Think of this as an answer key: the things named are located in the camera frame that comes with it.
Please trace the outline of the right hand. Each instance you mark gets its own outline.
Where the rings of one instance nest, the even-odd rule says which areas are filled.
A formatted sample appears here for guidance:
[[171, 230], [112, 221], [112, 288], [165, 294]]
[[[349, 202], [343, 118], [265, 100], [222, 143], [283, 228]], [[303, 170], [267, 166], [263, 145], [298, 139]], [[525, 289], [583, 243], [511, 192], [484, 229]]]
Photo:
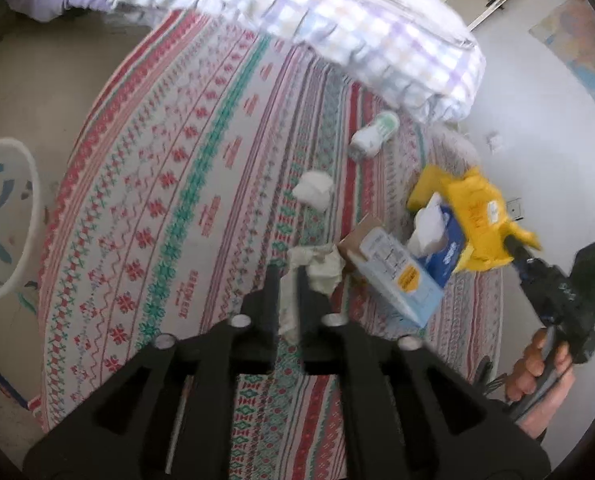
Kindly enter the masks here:
[[[537, 379], [544, 375], [545, 361], [541, 355], [547, 340], [547, 330], [542, 328], [534, 334], [523, 356], [515, 362], [506, 378], [505, 393], [508, 400], [519, 402], [537, 389]], [[564, 403], [575, 383], [573, 361], [569, 345], [559, 345], [555, 354], [555, 370], [559, 380], [539, 403], [524, 416], [519, 426], [532, 438], [538, 439], [547, 430], [553, 416]]]

